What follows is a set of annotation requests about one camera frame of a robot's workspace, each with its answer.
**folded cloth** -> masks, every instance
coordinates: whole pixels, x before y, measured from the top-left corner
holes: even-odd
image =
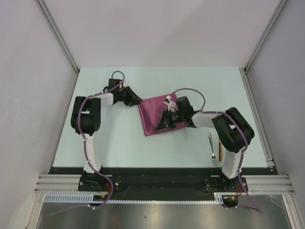
[[[177,123],[176,128],[174,129],[163,130],[158,132],[155,131],[155,128],[161,121],[163,110],[168,109],[168,106],[164,103],[166,96],[168,96],[168,94],[154,98],[144,99],[141,104],[138,105],[145,136],[163,134],[185,128],[184,123]],[[175,102],[177,99],[177,95],[172,94],[171,97],[171,100]]]

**shiny floor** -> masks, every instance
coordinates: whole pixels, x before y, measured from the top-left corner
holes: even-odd
[[[282,196],[255,196],[263,214],[220,205],[107,204],[98,210],[73,204],[45,203],[38,229],[291,229]],[[240,205],[249,205],[242,196]]]

